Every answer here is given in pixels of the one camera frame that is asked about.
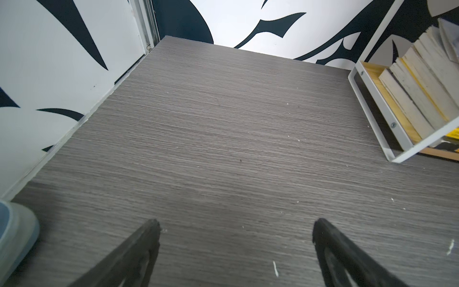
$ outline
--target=wall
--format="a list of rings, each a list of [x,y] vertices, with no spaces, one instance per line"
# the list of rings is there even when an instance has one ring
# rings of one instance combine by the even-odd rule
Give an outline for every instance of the wall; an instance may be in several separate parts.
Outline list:
[[[153,0],[161,37],[351,69],[393,0]],[[390,65],[459,0],[405,0],[368,60]]]
[[[0,197],[143,54],[126,0],[0,4]]]

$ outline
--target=white speck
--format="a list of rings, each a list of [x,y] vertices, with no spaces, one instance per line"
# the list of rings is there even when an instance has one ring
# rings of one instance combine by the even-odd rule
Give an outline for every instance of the white speck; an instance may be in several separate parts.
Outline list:
[[[451,254],[451,251],[453,250],[453,247],[454,247],[454,239],[451,239],[451,243],[449,244],[448,252],[446,252],[447,256]]]
[[[276,277],[279,277],[279,273],[277,272],[276,263],[274,262],[274,260],[273,260],[273,265],[274,265],[274,272],[276,273]]]

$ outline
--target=black wall decal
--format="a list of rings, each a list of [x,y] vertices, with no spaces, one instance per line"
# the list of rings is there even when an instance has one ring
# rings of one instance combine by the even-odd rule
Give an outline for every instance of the black wall decal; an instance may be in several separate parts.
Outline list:
[[[361,32],[351,50],[344,48],[343,44],[341,43],[340,47],[336,50],[336,52],[333,55],[326,59],[318,60],[316,63],[325,65],[329,61],[339,58],[344,58],[351,60],[352,62],[356,62],[362,54],[362,52],[364,51],[371,37],[375,33],[382,19],[386,15],[387,11],[392,6],[393,2],[393,0],[373,0],[362,11],[360,11],[360,13],[357,14],[357,16],[354,17],[354,19],[351,22],[349,22],[349,24],[347,24],[340,32],[338,32],[330,40],[325,42],[317,49],[296,58],[296,60],[306,60],[322,52],[326,48],[330,47],[339,39],[342,39],[348,35],[357,32]]]
[[[37,1],[64,25],[94,60],[108,70],[73,0]]]
[[[304,14],[306,13],[295,13],[285,16],[281,19],[276,19],[272,21],[260,20],[255,29],[250,33],[250,35],[248,35],[247,38],[245,38],[242,42],[236,45],[235,48],[241,48],[248,41],[250,41],[250,39],[252,39],[253,36],[261,32],[270,32],[283,38],[284,35],[287,33],[288,29],[290,29],[290,27]]]
[[[206,21],[189,0],[152,0],[159,36],[213,44]]]
[[[49,113],[58,113],[60,115],[66,116],[66,117],[73,118],[76,121],[79,121],[84,116],[83,114],[81,114],[79,112],[66,110],[66,109],[49,108],[49,109],[39,109],[37,111],[49,112]]]
[[[45,148],[43,148],[43,149],[41,149],[41,150],[44,151],[44,152],[48,152],[53,146],[54,146],[54,145],[48,146],[48,147],[45,147]]]
[[[19,107],[2,88],[0,88],[0,107]]]
[[[437,18],[444,18],[459,24],[459,7],[432,17],[427,6],[427,0],[405,0],[376,42],[366,61],[370,60],[371,56],[390,35],[398,35],[410,42],[415,42],[431,25],[438,27]]]
[[[398,49],[395,46],[394,40],[392,40],[392,63],[395,63],[395,60],[398,58]]]

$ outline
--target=light blue container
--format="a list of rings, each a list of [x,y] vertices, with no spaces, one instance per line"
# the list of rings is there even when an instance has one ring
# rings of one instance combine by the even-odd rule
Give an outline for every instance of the light blue container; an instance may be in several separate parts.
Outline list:
[[[28,208],[0,200],[0,286],[37,241],[40,227]]]

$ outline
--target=table surface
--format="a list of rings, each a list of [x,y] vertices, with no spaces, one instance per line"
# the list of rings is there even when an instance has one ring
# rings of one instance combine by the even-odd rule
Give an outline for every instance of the table surface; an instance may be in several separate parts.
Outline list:
[[[14,199],[41,234],[9,284],[66,286],[155,218],[152,286],[323,286],[324,217],[407,284],[457,286],[459,165],[387,162],[347,75],[166,37]]]

